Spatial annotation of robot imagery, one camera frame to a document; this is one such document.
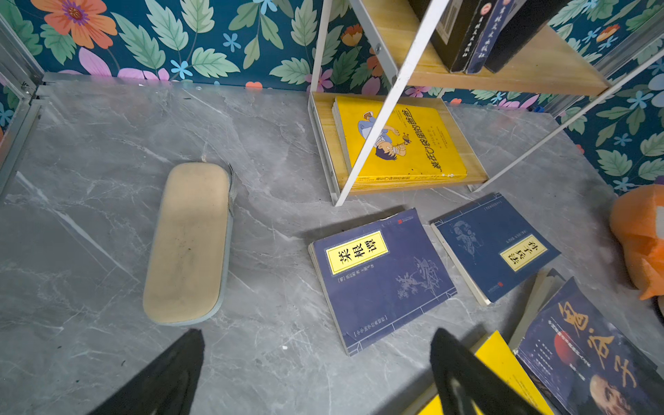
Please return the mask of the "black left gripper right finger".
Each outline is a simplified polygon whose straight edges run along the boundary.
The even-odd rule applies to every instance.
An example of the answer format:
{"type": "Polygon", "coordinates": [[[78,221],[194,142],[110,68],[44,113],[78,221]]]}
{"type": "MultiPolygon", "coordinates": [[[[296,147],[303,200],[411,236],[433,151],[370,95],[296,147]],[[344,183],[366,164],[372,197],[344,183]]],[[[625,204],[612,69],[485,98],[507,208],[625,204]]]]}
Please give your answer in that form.
{"type": "Polygon", "coordinates": [[[445,415],[539,412],[443,328],[432,338],[430,363],[445,415]]]}

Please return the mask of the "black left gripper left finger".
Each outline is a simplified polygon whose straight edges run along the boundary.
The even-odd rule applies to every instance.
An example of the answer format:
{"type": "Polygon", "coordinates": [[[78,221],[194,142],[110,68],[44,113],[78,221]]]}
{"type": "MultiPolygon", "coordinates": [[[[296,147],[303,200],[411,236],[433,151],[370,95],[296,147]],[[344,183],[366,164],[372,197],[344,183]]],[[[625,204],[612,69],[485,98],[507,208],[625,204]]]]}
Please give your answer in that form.
{"type": "Polygon", "coordinates": [[[201,330],[188,330],[93,414],[189,414],[204,361],[201,330]]]}

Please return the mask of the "dark blue yellow-label book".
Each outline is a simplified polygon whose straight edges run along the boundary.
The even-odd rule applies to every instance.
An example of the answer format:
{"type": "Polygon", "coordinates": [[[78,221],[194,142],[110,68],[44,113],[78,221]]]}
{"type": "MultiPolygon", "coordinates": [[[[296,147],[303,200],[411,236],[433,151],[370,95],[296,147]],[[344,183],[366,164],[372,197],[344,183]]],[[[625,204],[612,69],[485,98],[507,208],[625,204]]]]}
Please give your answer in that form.
{"type": "Polygon", "coordinates": [[[416,209],[316,240],[308,250],[348,356],[458,292],[416,209]]]}

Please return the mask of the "black wolf cover book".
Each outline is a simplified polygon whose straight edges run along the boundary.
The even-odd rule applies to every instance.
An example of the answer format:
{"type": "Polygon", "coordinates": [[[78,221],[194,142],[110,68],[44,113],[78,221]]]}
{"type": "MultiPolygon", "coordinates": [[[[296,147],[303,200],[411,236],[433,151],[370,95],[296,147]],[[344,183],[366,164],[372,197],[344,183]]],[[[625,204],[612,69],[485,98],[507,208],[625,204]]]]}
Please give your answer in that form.
{"type": "Polygon", "coordinates": [[[528,0],[506,23],[484,67],[498,73],[567,4],[569,0],[528,0]]]}

